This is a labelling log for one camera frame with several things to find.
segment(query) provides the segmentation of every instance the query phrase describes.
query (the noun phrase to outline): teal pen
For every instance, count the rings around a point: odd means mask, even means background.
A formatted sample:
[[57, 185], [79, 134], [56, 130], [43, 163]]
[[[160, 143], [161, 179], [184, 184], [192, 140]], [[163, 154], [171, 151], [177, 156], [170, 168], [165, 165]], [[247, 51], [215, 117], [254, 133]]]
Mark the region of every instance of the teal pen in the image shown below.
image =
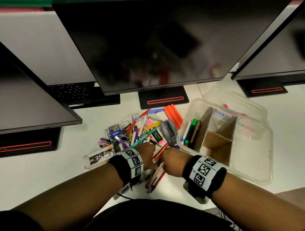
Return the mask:
[[150, 134], [152, 134], [154, 131], [156, 131], [158, 127], [159, 126], [156, 126], [153, 129], [151, 129], [145, 136], [143, 136], [141, 139], [139, 139], [137, 142], [135, 142], [133, 145], [131, 145], [130, 148], [133, 148], [133, 147], [137, 146], [139, 143], [142, 143], [143, 140], [145, 140]]

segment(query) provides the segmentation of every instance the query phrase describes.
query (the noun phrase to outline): hand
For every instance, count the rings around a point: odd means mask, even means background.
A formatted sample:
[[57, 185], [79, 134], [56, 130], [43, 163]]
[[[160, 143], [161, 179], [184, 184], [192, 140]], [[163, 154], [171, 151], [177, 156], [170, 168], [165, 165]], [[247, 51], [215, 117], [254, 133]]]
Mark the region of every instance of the hand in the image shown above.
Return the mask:
[[152, 161], [153, 153], [156, 150], [156, 146], [154, 144], [151, 144], [150, 142], [145, 142], [138, 144], [134, 147], [134, 149], [137, 150], [138, 153], [140, 153], [144, 164], [144, 170], [158, 169], [158, 166]]
[[193, 156], [176, 148], [166, 148], [160, 158], [165, 163], [163, 170], [172, 176], [182, 177], [183, 169]]

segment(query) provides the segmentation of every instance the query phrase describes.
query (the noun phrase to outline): computer monitor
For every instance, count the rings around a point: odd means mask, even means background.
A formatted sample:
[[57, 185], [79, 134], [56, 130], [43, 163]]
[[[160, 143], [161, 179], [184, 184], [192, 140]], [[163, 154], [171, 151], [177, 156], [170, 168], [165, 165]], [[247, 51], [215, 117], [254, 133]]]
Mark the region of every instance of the computer monitor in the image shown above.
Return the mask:
[[0, 42], [0, 157], [57, 148], [60, 127], [81, 124]]
[[235, 72], [248, 97], [287, 93], [284, 86], [305, 84], [305, 2]]
[[188, 102], [183, 85], [219, 81], [290, 0], [58, 0], [53, 8], [105, 95], [141, 108]]

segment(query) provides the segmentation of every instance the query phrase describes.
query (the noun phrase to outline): orange squeegee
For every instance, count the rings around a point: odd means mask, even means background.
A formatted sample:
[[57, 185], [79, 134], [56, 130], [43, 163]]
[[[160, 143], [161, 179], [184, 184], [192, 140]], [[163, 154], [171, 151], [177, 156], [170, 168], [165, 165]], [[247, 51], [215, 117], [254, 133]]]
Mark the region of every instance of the orange squeegee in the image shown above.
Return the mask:
[[179, 130], [183, 119], [182, 119], [181, 115], [179, 114], [179, 112], [177, 111], [177, 109], [175, 108], [175, 106], [173, 104], [168, 105], [168, 106], [164, 107], [164, 111], [165, 111], [167, 117], [171, 121], [173, 121], [176, 129]]

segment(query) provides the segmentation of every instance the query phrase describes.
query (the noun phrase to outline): forearm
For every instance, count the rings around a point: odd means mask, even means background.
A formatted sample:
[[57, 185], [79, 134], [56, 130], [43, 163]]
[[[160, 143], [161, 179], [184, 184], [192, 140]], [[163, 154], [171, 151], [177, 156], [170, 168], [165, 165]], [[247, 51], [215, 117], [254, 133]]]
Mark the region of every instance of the forearm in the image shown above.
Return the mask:
[[44, 230], [83, 226], [123, 187], [116, 169], [104, 164], [17, 206]]
[[229, 173], [212, 201], [249, 230], [305, 230], [305, 210]]

